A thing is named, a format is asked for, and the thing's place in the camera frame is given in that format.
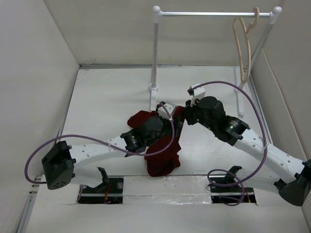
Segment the dark red t shirt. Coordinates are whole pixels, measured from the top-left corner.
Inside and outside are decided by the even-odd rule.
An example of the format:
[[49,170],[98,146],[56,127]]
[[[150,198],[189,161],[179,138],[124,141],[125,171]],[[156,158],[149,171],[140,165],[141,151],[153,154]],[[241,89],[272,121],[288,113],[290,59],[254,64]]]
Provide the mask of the dark red t shirt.
[[[177,106],[173,115],[174,119],[180,119],[181,126],[179,127],[179,130],[175,131],[177,136],[174,138],[170,147],[159,154],[144,157],[147,165],[147,172],[151,177],[167,176],[172,173],[175,168],[178,168],[181,165],[178,152],[181,150],[179,139],[185,121],[183,114],[184,110],[185,107]],[[148,118],[155,117],[156,115],[156,111],[147,112],[141,110],[128,119],[127,125],[131,128],[137,128]]]

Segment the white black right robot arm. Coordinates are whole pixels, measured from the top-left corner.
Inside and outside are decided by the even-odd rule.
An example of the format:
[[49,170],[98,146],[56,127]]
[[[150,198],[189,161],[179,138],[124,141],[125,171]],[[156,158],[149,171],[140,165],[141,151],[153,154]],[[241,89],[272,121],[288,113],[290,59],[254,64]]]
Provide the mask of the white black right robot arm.
[[186,101],[185,118],[189,125],[199,123],[214,136],[257,159],[277,176],[272,182],[278,194],[294,206],[302,206],[311,191],[311,162],[302,161],[269,144],[237,117],[225,113],[215,97]]

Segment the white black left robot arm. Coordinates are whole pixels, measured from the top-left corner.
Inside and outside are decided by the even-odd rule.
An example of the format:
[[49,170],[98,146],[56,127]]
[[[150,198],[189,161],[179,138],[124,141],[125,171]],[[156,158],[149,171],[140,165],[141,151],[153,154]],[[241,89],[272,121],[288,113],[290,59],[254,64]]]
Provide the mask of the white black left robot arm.
[[172,122],[160,116],[151,116],[134,128],[104,143],[69,146],[57,142],[42,159],[49,190],[65,187],[69,183],[81,184],[104,192],[109,186],[106,170],[99,165],[102,160],[144,155],[148,149],[165,136],[177,137],[181,121]]

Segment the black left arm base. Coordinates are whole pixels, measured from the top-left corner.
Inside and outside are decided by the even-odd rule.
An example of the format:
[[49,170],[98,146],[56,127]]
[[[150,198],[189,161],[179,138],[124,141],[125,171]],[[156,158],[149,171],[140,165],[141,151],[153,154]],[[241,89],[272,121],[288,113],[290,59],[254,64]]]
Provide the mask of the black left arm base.
[[123,204],[123,176],[108,176],[104,168],[99,168],[102,183],[92,188],[81,185],[77,202],[79,204]]

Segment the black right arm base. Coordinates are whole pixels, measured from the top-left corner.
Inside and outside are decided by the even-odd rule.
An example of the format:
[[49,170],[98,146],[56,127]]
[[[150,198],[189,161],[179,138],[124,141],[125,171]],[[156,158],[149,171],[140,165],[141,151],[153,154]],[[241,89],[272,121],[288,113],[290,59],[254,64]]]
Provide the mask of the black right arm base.
[[213,169],[209,173],[211,182],[206,186],[210,191],[212,203],[222,203],[227,206],[237,206],[242,203],[256,204],[254,189],[246,187],[244,184],[234,186],[218,186],[218,184],[231,184],[239,181],[238,171],[242,170],[241,166],[232,166],[229,171],[224,169]]

